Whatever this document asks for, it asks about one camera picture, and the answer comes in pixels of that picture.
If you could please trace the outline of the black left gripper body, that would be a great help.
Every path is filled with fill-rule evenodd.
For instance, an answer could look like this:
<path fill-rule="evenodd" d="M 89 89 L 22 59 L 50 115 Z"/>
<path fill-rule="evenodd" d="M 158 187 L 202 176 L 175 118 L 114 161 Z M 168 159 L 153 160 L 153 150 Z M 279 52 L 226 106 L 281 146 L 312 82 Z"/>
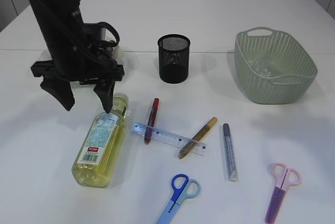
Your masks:
<path fill-rule="evenodd" d="M 51 60 L 39 60 L 31 66 L 34 77 L 42 77 L 51 84 L 68 85 L 71 82 L 121 81 L 124 68 L 116 60 L 101 52 L 102 64 L 87 58 L 78 51 L 51 51 Z"/>

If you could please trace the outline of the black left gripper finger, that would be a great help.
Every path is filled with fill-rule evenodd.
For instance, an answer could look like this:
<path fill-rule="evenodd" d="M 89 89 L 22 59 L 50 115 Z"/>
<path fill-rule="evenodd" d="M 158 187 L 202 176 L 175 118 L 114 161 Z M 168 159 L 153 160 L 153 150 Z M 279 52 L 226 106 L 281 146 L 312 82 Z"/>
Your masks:
<path fill-rule="evenodd" d="M 55 77 L 44 76 L 40 87 L 52 95 L 67 111 L 75 104 L 70 82 Z"/>
<path fill-rule="evenodd" d="M 98 79 L 94 92 L 99 97 L 105 113 L 109 114 L 113 106 L 113 92 L 115 80 L 113 79 Z"/>

